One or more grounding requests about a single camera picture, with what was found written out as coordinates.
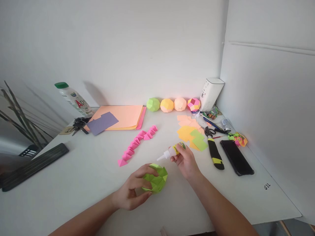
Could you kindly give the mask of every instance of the green origami polyhedron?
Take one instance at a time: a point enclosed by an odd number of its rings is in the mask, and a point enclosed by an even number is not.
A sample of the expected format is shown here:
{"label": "green origami polyhedron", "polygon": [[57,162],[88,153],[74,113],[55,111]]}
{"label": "green origami polyhedron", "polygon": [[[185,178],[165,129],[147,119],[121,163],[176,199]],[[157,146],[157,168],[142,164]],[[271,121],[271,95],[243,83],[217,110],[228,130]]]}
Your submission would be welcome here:
{"label": "green origami polyhedron", "polygon": [[160,167],[157,164],[151,164],[151,168],[155,169],[158,172],[158,177],[155,177],[154,175],[151,174],[145,174],[143,179],[149,181],[152,185],[152,189],[147,189],[147,188],[142,188],[144,191],[152,191],[153,193],[159,193],[166,182],[167,179],[167,171],[165,167]]}
{"label": "green origami polyhedron", "polygon": [[156,98],[150,98],[147,101],[147,108],[150,111],[157,111],[160,108],[160,101]]}

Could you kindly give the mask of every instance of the bottle label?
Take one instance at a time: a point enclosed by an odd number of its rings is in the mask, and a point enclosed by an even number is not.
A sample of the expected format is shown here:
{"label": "bottle label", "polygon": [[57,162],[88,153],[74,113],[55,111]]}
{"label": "bottle label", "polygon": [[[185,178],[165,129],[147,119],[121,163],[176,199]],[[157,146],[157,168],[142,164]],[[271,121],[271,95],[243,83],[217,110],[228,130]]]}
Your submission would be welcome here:
{"label": "bottle label", "polygon": [[[186,146],[183,142],[179,142],[178,144],[181,145],[184,149],[186,149]],[[177,150],[176,145],[174,145],[173,148],[174,148],[176,155],[177,155],[177,154],[179,154],[179,151]]]}
{"label": "bottle label", "polygon": [[91,117],[94,115],[94,111],[87,104],[87,102],[78,94],[71,93],[71,97],[67,96],[67,101],[83,116]]}

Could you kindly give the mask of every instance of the black phone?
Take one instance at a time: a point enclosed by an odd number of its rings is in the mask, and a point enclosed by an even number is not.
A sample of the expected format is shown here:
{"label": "black phone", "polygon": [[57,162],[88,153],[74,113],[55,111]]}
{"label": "black phone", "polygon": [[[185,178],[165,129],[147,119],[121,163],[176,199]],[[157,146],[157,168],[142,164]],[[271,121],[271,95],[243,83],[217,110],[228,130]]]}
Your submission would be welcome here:
{"label": "black phone", "polygon": [[222,140],[220,144],[238,176],[254,174],[254,170],[250,167],[233,140]]}

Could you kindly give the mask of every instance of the yellow paper ball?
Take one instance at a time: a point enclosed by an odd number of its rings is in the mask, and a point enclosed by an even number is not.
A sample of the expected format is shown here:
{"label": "yellow paper ball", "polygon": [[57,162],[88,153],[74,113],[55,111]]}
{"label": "yellow paper ball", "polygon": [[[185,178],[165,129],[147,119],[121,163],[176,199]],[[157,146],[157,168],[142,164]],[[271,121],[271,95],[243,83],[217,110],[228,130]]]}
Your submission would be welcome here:
{"label": "yellow paper ball", "polygon": [[163,112],[171,112],[174,109],[174,103],[169,98],[163,99],[160,108]]}

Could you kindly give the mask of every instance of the green bottle cap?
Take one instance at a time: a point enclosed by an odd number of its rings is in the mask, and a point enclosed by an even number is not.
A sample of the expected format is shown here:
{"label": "green bottle cap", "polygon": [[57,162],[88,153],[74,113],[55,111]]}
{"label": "green bottle cap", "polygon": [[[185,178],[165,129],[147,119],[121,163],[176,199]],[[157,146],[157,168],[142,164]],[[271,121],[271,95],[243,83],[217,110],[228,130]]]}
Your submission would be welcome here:
{"label": "green bottle cap", "polygon": [[56,86],[58,89],[64,89],[64,88],[69,87],[69,85],[68,85],[66,82],[59,82],[59,83],[56,83],[55,86]]}

